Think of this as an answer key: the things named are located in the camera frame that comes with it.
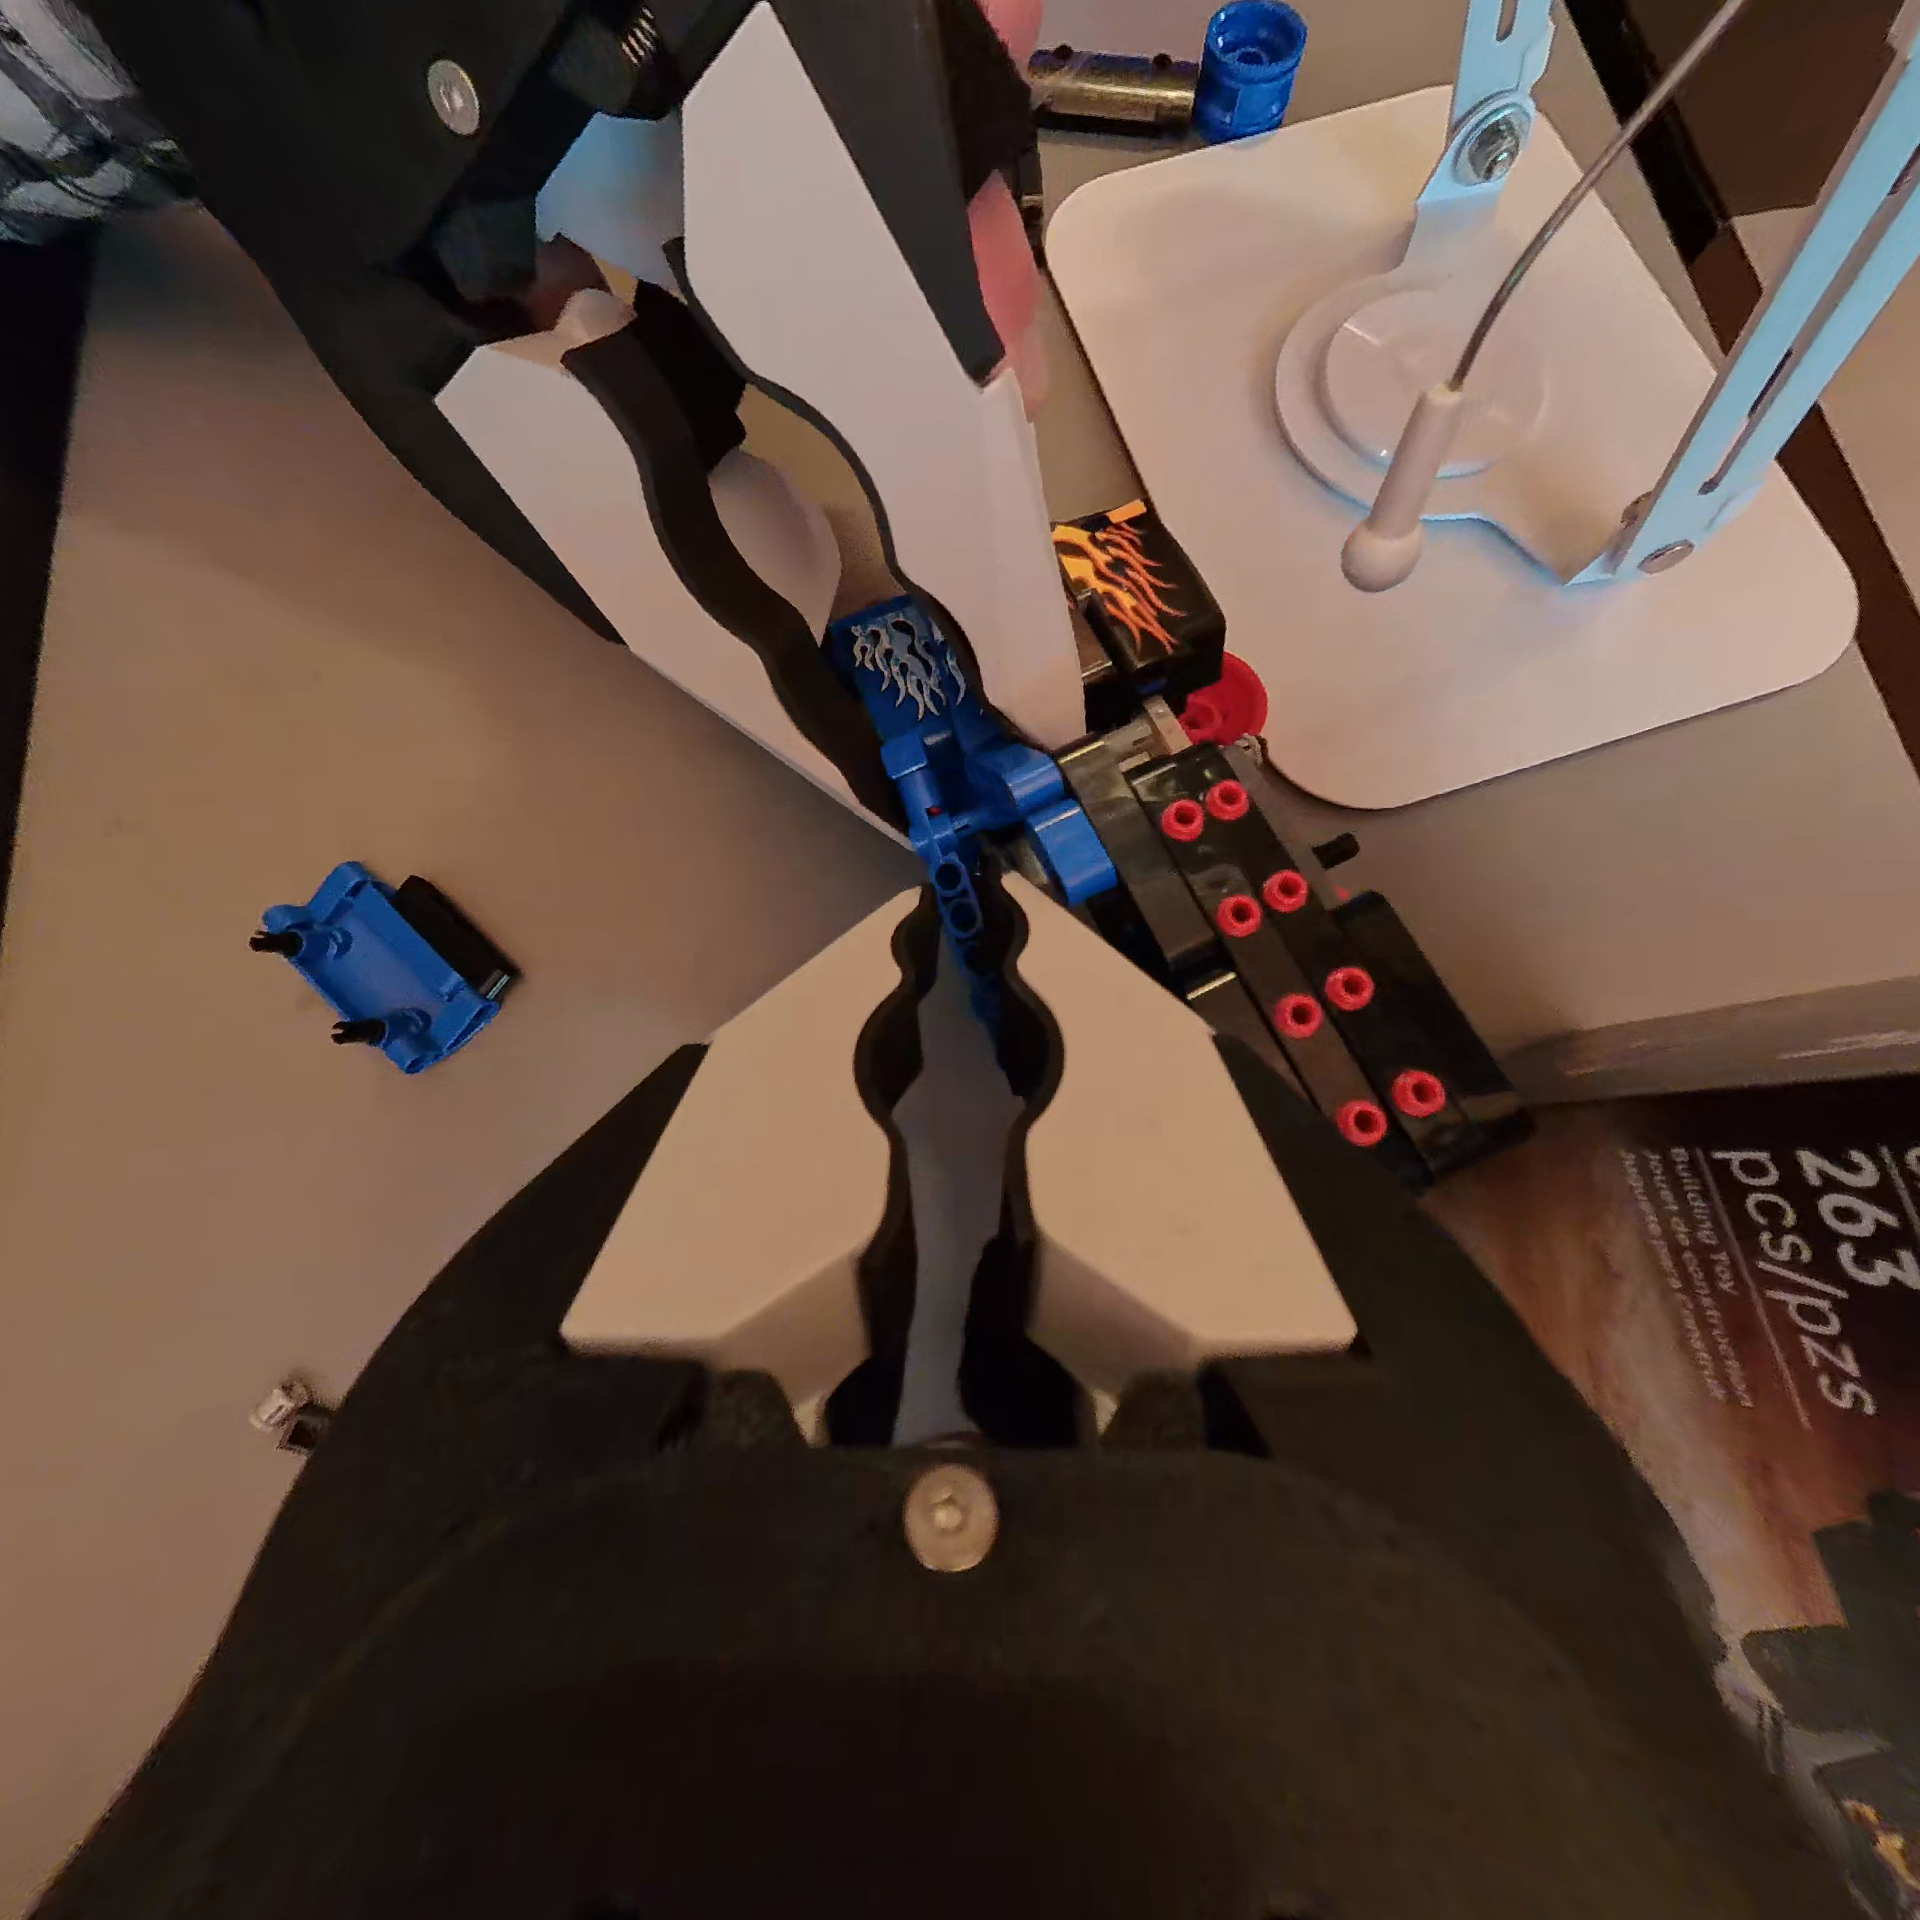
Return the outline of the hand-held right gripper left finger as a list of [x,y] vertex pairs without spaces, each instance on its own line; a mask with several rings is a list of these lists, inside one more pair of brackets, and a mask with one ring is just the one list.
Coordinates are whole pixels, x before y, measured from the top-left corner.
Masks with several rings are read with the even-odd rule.
[[712,1032],[562,1319],[578,1352],[712,1369],[855,1369],[873,1339],[858,1262],[891,1147],[858,1091],[866,1022],[904,984],[917,894],[819,950]]

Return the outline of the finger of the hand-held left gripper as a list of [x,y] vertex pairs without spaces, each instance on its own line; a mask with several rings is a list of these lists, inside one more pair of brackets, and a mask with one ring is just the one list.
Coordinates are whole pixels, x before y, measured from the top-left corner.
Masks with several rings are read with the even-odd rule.
[[578,293],[554,326],[476,347],[440,412],[640,661],[905,840],[826,652],[839,544],[743,447],[745,387],[677,295]]
[[980,297],[931,5],[754,5],[682,127],[705,317],[844,451],[983,697],[1035,744],[1076,741],[1041,446]]

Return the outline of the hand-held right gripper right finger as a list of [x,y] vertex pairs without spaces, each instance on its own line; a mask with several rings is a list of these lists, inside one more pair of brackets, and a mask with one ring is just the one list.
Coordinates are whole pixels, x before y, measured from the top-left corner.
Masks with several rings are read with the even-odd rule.
[[1016,971],[1064,1063],[1025,1135],[1057,1360],[1340,1352],[1355,1320],[1212,1027],[1027,878]]

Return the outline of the toy truck model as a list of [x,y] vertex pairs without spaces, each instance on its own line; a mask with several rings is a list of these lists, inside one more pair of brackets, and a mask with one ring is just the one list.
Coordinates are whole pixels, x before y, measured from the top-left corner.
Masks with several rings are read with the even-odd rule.
[[983,1022],[1000,1020],[983,876],[1021,873],[1403,1187],[1527,1141],[1521,1095],[1397,909],[1338,886],[1261,798],[1261,737],[1181,728],[1227,619],[1163,516],[1133,497],[1057,520],[1052,545],[1089,694],[1064,749],[1016,743],[914,593],[826,630]]

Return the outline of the person's left forearm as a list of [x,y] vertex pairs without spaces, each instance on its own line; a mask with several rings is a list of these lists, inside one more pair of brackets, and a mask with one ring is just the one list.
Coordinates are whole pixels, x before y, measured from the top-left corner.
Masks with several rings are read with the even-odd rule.
[[3,5],[3,240],[47,246],[199,193],[80,5]]

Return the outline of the grey desk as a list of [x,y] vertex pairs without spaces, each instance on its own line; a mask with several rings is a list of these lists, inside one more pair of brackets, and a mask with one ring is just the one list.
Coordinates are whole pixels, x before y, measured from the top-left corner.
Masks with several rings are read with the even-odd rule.
[[[108,231],[5,955],[5,1916],[177,1713],[351,1391],[664,1055],[920,864],[555,608],[423,494],[203,213]],[[1916,771],[1871,668],[1357,815],[1498,1049],[1916,975]],[[527,967],[421,1079],[333,1046],[260,908],[344,857]]]

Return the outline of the person's left hand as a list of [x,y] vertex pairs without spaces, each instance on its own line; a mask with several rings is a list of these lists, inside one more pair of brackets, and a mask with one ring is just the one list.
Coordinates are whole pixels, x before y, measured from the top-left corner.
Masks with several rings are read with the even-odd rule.
[[1027,417],[1035,417],[1050,387],[1042,341],[1042,277],[1025,216],[1001,172],[993,172],[967,205],[970,240],[983,303],[1012,368]]

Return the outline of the black beam piece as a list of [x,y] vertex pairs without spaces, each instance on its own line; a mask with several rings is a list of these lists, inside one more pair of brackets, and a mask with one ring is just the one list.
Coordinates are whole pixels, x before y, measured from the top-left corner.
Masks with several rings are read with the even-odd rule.
[[1101,136],[1186,136],[1201,63],[1171,54],[1117,54],[1042,45],[1027,61],[1041,127]]

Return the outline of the blue panel piece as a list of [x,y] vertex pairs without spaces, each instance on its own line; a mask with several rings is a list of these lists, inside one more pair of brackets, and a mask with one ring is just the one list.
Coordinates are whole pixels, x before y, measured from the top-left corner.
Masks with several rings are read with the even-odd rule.
[[521,980],[440,884],[391,884],[352,860],[312,897],[271,905],[249,947],[281,957],[324,1000],[333,1045],[375,1049],[404,1075],[471,1045]]

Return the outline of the blue wheel hub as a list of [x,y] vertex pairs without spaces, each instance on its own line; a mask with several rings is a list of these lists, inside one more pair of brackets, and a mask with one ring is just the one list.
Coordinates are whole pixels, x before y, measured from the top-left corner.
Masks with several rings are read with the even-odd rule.
[[1307,45],[1307,22],[1284,3],[1229,3],[1208,22],[1191,125],[1208,143],[1283,127]]

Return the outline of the red wheel hub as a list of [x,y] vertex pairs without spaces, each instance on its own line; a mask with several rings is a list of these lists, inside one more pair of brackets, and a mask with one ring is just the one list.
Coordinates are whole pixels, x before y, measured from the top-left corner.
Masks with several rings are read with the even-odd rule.
[[1226,652],[1212,683],[1195,688],[1179,709],[1188,741],[1232,744],[1261,736],[1268,700],[1260,675],[1237,653]]

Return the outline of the black toy set box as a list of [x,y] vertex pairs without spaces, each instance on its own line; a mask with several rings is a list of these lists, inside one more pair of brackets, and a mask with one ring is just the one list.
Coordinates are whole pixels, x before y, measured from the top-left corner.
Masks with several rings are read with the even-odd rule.
[[1767,1771],[1916,1916],[1916,1071],[1556,1107],[1442,1211],[1650,1485]]

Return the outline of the white book stand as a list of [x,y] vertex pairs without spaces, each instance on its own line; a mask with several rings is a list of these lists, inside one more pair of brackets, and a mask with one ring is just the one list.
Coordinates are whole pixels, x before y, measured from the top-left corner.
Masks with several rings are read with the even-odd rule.
[[1824,672],[1856,584],[1778,455],[1916,263],[1916,5],[1719,368],[1469,5],[1452,93],[1096,179],[1048,263],[1147,500],[1321,800],[1392,809]]

